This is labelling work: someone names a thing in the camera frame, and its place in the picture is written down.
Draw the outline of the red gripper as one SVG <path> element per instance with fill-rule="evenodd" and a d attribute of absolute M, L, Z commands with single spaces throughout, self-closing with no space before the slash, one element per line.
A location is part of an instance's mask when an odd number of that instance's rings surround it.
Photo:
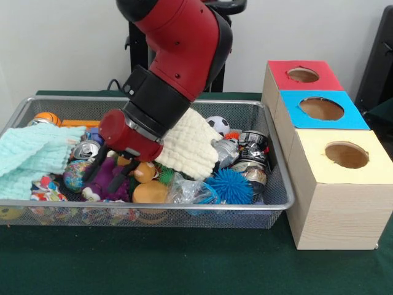
<path fill-rule="evenodd" d="M 99 124 L 99 134 L 107 146 L 117 152 L 127 152 L 140 162 L 151 162 L 162 152 L 163 145 L 122 110 L 112 109 L 105 113 Z M 107 147 L 101 147 L 90 168 L 85 172 L 85 184 L 94 180 L 107 156 Z M 125 165 L 109 184 L 108 193 L 116 193 L 129 173 L 138 167 L 138 161 Z"/>

